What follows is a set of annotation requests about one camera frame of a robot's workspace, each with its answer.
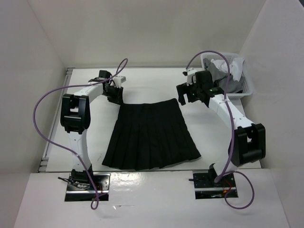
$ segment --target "white table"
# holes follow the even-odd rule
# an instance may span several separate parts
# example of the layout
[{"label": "white table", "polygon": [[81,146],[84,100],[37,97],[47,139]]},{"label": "white table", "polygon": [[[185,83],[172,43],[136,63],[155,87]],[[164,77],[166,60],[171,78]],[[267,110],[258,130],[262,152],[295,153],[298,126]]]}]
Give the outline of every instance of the white table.
[{"label": "white table", "polygon": [[[89,79],[97,77],[100,69],[74,69],[67,85],[86,84]],[[114,68],[104,70],[115,73]],[[120,74],[127,77],[123,83],[123,100],[129,104],[155,103],[177,98],[176,85],[186,81],[183,68],[126,68]],[[79,88],[69,88],[67,93],[74,93]],[[244,113],[240,100],[233,104]],[[102,165],[110,137],[117,119],[119,106],[99,96],[91,104],[91,125],[87,132],[87,145],[94,171],[117,171]],[[227,157],[231,139],[230,130],[222,120],[204,104],[197,101],[180,105],[188,130],[201,154],[195,161],[165,167],[161,170],[202,170],[208,169],[223,157]],[[60,125],[58,110],[51,139],[69,147],[67,133]],[[72,170],[72,155],[61,148],[49,145],[46,150],[47,172],[64,172]],[[242,168],[261,168],[260,162],[244,165]]]},{"label": "white table", "polygon": [[[95,211],[90,202],[64,202],[68,173],[31,174],[15,228],[287,228],[288,223],[268,169],[244,169],[256,197],[244,210],[224,199],[195,200],[191,171],[112,173],[109,201]],[[239,198],[247,204],[251,190],[235,175]]]}]

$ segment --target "black skirt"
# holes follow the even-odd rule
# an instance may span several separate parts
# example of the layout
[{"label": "black skirt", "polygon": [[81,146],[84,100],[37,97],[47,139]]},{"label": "black skirt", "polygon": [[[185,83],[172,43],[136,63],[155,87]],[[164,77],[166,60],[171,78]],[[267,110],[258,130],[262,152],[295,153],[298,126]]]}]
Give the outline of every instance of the black skirt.
[{"label": "black skirt", "polygon": [[176,99],[122,104],[103,165],[147,170],[200,157]]}]

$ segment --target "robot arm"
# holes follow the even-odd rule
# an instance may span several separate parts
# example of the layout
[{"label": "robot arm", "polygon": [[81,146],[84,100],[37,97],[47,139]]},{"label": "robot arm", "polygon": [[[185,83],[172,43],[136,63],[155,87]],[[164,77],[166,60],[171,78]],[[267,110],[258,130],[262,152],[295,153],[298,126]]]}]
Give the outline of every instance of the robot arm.
[{"label": "robot arm", "polygon": [[[200,100],[208,108],[211,108],[228,128],[231,128],[230,115],[224,100],[224,91],[219,87],[214,87],[210,72],[191,68],[183,74],[187,76],[187,82],[176,86],[181,105],[186,104],[185,94],[188,102],[193,103]],[[265,128],[262,124],[255,124],[247,119],[228,98],[227,102],[234,120],[235,135],[233,156],[227,171],[234,171],[243,164],[255,162],[265,157]],[[211,165],[217,175],[223,171],[227,158],[228,155],[222,161]]]},{"label": "robot arm", "polygon": [[[108,82],[96,84],[110,76],[111,73],[101,70],[99,77],[91,79],[87,87],[74,94],[64,94],[62,97],[60,123],[68,134],[71,149],[77,152],[91,174],[92,164],[86,144],[86,133],[91,122],[90,103],[100,95],[107,96],[109,102],[123,103],[124,88],[121,87],[121,84],[126,81],[124,76],[113,78],[114,85],[110,85]],[[75,181],[88,183],[85,169],[76,156],[73,156],[71,177]]]}]

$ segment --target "white cloth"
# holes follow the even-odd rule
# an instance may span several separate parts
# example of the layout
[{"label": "white cloth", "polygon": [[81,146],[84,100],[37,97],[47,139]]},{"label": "white cloth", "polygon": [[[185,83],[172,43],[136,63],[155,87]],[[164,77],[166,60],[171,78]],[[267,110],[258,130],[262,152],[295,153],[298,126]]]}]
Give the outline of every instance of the white cloth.
[{"label": "white cloth", "polygon": [[[227,64],[224,60],[211,60],[212,63],[214,63],[215,67],[219,69],[222,72],[227,73]],[[230,71],[231,74],[233,75],[233,80],[238,81],[241,79],[242,72],[243,72],[243,62],[244,58],[234,58],[232,63],[230,64]]]}]

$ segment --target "laundry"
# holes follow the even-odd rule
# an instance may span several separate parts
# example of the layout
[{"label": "laundry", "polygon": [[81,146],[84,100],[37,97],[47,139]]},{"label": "laundry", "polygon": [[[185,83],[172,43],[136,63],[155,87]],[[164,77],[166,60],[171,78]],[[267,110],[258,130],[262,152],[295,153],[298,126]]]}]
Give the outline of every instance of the laundry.
[{"label": "laundry", "polygon": [[102,164],[138,171],[199,157],[179,104],[172,99],[154,104],[122,104]]},{"label": "laundry", "polygon": [[[214,63],[215,67],[219,69],[222,72],[227,73],[228,68],[227,64],[224,60],[211,60],[212,63]],[[230,66],[230,72],[233,75],[233,80],[235,81],[240,81],[242,72],[243,72],[243,62],[244,58],[239,57],[239,58],[234,58],[232,60],[232,63],[229,65]]]},{"label": "laundry", "polygon": [[[212,75],[212,81],[214,83],[215,87],[220,87],[223,90],[225,90],[225,86],[227,83],[227,73],[220,71],[214,63],[212,63],[209,59],[205,58],[203,59],[204,67],[207,71],[209,71]],[[242,83],[244,81],[244,77],[241,77],[239,81],[233,80],[232,77],[229,78],[228,83],[228,93],[242,93],[243,87]]]}]

